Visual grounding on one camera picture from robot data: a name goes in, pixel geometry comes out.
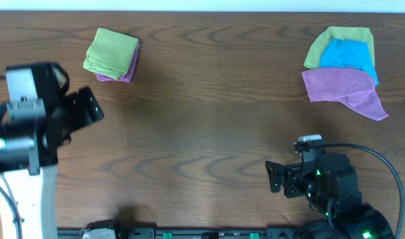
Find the stack of towels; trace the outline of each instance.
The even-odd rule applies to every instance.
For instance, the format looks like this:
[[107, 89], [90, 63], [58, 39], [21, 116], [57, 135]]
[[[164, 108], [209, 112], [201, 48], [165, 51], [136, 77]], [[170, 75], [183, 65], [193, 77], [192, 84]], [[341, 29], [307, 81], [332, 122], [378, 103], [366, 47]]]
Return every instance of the stack of towels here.
[[376, 95], [374, 37], [368, 28], [329, 27], [311, 45], [302, 73], [311, 102], [340, 102], [373, 120], [388, 116]]
[[139, 41], [120, 33], [98, 29], [83, 67], [100, 81], [130, 82], [135, 72]]

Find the green towel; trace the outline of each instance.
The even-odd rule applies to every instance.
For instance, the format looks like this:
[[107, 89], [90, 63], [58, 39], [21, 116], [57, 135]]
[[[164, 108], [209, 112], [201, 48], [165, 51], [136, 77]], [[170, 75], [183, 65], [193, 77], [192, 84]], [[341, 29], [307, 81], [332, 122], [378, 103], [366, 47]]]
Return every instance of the green towel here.
[[106, 29], [98, 29], [86, 53], [83, 68], [118, 79], [127, 74], [138, 40]]
[[328, 27], [328, 29], [320, 34], [315, 42], [311, 45], [309, 53], [307, 53], [304, 66], [310, 69], [318, 68], [321, 62], [323, 51], [327, 48], [332, 38], [350, 39], [368, 43], [368, 49], [372, 63], [375, 66], [374, 55], [374, 36], [370, 33], [369, 28], [364, 27]]

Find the pink towel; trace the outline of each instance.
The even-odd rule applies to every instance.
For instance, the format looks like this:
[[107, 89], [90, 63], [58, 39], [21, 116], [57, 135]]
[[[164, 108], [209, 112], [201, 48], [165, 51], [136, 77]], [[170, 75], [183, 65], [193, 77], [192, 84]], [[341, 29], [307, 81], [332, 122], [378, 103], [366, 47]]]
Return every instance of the pink towel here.
[[[135, 52], [133, 53], [133, 58], [130, 62], [130, 67], [129, 70], [127, 71], [126, 75], [121, 75], [117, 80], [115, 81], [120, 81], [120, 82], [126, 82], [129, 83], [131, 81], [131, 78], [133, 77], [135, 73], [135, 68], [136, 68], [136, 62], [137, 62], [137, 55], [139, 54], [139, 44], [136, 45]], [[104, 74], [99, 74], [95, 73], [96, 78], [99, 81], [110, 81], [114, 80], [113, 78], [106, 76]]]
[[301, 73], [311, 102], [341, 102], [373, 120], [388, 116], [375, 92], [375, 79], [354, 68], [325, 67]]

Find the white wall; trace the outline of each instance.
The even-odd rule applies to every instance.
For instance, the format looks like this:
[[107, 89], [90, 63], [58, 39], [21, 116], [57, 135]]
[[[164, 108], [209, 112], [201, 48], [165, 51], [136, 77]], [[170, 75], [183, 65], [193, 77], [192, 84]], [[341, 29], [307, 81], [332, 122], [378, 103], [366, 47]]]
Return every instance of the white wall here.
[[0, 0], [0, 10], [405, 13], [405, 0]]

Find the wooden table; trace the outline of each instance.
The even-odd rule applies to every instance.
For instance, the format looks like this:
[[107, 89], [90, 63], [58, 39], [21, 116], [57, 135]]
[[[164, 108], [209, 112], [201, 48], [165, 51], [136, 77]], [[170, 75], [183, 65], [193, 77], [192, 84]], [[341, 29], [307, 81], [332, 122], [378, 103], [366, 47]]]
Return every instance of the wooden table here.
[[[371, 29], [389, 118], [308, 100], [303, 61], [328, 26]], [[99, 82], [83, 69], [98, 27], [140, 40], [131, 84]], [[0, 12], [0, 74], [36, 61], [61, 63], [73, 90], [89, 85], [106, 116], [59, 149], [59, 227], [108, 218], [198, 227], [309, 222], [321, 215], [303, 197], [272, 194], [264, 161], [299, 162], [293, 142], [314, 133], [378, 150], [405, 186], [405, 15]], [[2, 81], [0, 102], [7, 98]], [[395, 228], [391, 173], [366, 153], [340, 152], [356, 167], [365, 201]]]

